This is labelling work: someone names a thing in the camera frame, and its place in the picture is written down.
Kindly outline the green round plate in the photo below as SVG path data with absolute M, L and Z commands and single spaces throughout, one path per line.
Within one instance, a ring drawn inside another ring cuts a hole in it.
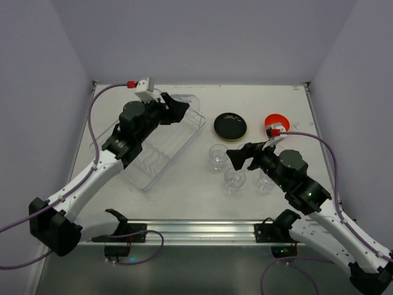
M 235 142 L 240 142 L 241 140 L 244 139 L 244 136 L 240 137 L 240 138 L 224 138 L 221 136 L 218 136 L 218 139 L 224 141 L 224 142 L 228 142 L 228 143 L 235 143 Z

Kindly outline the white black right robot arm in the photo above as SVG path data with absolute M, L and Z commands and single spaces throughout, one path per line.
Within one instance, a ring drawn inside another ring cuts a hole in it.
M 354 234 L 357 224 L 336 208 L 329 192 L 307 174 L 308 164 L 295 150 L 275 154 L 274 147 L 247 143 L 226 151 L 233 168 L 262 170 L 285 194 L 291 210 L 284 210 L 272 225 L 256 225 L 280 240 L 301 242 L 341 267 L 362 294 L 383 294 L 392 282 L 392 251 L 364 231 Z

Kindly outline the clear glass cup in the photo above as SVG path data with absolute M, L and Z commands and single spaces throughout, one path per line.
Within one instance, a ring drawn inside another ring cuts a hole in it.
M 242 170 L 235 170 L 234 168 L 229 168 L 224 173 L 225 190 L 228 193 L 237 192 L 240 188 L 244 186 L 245 182 L 246 174 Z
M 189 108 L 185 113 L 186 117 L 195 117 L 200 112 L 200 100 L 197 96 L 192 94 L 174 94 L 172 98 L 189 104 Z
M 211 167 L 218 171 L 223 169 L 228 161 L 227 147 L 223 144 L 215 144 L 209 149 Z
M 274 186 L 274 182 L 271 178 L 266 175 L 263 171 L 260 172 L 259 177 L 257 179 L 257 188 L 260 192 L 266 192 L 272 189 Z
M 242 151 L 242 150 L 246 151 L 246 150 L 248 150 L 248 148 L 249 148 L 249 143 L 240 144 L 238 146 L 238 150 L 240 150 L 240 151 Z

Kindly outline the orange plastic bowl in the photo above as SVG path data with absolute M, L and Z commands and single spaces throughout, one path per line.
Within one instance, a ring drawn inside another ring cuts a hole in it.
M 265 127 L 274 125 L 274 124 L 281 124 L 286 131 L 289 131 L 290 129 L 290 122 L 288 118 L 282 114 L 274 113 L 274 114 L 269 114 L 264 121 Z

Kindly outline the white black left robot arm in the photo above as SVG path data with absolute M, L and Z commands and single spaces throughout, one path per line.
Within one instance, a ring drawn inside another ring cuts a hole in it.
M 127 218 L 106 209 L 85 225 L 76 221 L 83 207 L 115 175 L 142 152 L 142 143 L 159 126 L 179 123 L 190 105 L 161 94 L 162 101 L 131 101 L 95 159 L 77 177 L 47 200 L 29 204 L 31 234 L 58 256 L 69 254 L 79 242 L 100 236 L 119 238 Z

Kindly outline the black round plate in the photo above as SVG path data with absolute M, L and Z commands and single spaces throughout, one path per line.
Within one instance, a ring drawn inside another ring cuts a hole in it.
M 225 112 L 216 117 L 213 128 L 217 136 L 234 139 L 246 134 L 247 123 L 240 115 Z

